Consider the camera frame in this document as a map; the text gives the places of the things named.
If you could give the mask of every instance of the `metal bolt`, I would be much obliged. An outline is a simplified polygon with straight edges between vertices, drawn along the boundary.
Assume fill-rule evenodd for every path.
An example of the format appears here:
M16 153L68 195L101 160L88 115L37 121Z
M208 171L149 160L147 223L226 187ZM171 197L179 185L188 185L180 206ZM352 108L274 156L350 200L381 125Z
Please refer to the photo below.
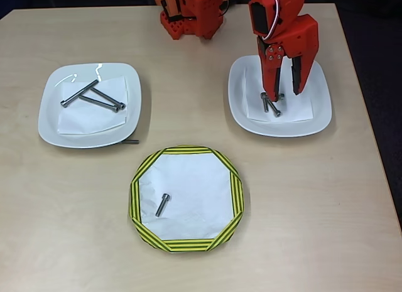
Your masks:
M274 103L269 99L269 97L266 97L266 102L268 103L268 105L271 107L272 111L274 111L274 115L275 117L279 117L280 115L282 115L282 112L279 111L275 106Z
M91 88L91 91L94 91L97 95L100 95L103 97L105 100L108 100L109 102L112 102L119 110L124 110L126 108L126 105L123 104L122 102L118 102L116 99L113 99L112 97L106 95L102 91L99 91L96 88Z
M156 211L156 216L159 217L162 213L162 210L164 209L166 203L170 200L170 196L167 193L164 193L162 196L162 202L158 207L158 210Z
M268 97L268 96L266 95L265 92L262 92L262 93L261 93L261 99L263 100L264 112L265 112L265 113L268 113L268 103L267 103L267 101L266 101L266 98L267 98L267 97Z
M62 100L60 102L60 104L62 105L63 108L67 108L73 101L75 101L76 99L78 99L80 97L80 95L83 95L84 93L86 93L86 91L88 91L91 87L93 87L94 85L98 84L99 81L98 80L94 80L92 83L90 83L88 86L82 88L81 90L79 90L76 94L71 95L68 99L66 100Z
M96 99L90 99L89 97L86 97L83 95L80 95L80 99L82 99L86 102L89 102L91 104L98 105L99 107L103 107L103 108L112 110L115 113L119 112L119 108L117 108L115 105L109 105L109 104L106 104L105 102L100 102L99 100L96 100Z

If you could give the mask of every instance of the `cable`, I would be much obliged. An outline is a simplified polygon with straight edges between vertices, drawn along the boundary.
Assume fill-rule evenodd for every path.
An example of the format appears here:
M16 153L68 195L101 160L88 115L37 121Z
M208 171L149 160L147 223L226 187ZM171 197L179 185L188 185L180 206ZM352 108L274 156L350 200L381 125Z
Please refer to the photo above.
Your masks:
M278 20L279 20L279 10L280 10L280 3L279 0L275 0L275 5L276 5L276 11L275 11L275 19L274 22L272 23L271 29L269 30L269 33L263 37L263 40L266 41L267 39L269 39L272 34L274 33L274 30L276 28L276 25L278 24Z
M222 17L228 10L229 10L229 0L227 0L226 9L225 9L225 11L220 15L220 17Z

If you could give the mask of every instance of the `dark carpet floor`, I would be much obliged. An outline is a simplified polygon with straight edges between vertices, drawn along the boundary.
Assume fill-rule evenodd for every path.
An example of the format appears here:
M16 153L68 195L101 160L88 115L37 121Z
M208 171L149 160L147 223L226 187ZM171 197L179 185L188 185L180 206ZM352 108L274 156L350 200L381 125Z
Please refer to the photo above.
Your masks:
M9 0L12 6L47 8L145 5L151 0ZM306 0L335 3L360 81L384 169L402 224L402 0Z

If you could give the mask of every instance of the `table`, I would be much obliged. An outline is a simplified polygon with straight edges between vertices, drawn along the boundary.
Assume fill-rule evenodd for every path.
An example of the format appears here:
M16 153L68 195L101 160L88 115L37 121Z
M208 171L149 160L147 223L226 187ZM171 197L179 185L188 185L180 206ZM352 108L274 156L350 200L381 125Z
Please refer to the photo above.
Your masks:
M314 136L240 128L227 101L232 63L256 54L247 6L212 41L173 41L159 7L13 11L0 21L0 291L402 291L402 239L347 43L331 4L320 24L334 118ZM74 150L37 132L48 76L74 63L139 73L141 145ZM129 184L157 149L202 144L236 165L245 216L208 253L145 244Z

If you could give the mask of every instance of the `yellow and black striped tape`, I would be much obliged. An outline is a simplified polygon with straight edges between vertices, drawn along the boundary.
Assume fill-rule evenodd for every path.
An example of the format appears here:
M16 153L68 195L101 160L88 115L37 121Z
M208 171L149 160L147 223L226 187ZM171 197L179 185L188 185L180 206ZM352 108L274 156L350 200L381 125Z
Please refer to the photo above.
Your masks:
M215 239L200 240L161 240L156 234L150 231L141 223L141 211L139 205L139 179L150 168L150 166L161 155L180 155L180 154L214 154L230 171L232 206L234 218L227 224L222 232ZM138 170L131 182L131 203L130 217L134 222L142 240L154 248L167 252L186 252L186 251L210 251L217 246L227 242L233 235L239 224L244 211L243 186L239 178L239 173L231 161L222 153L206 148L204 146L183 145L173 148L166 148L149 155L138 167Z

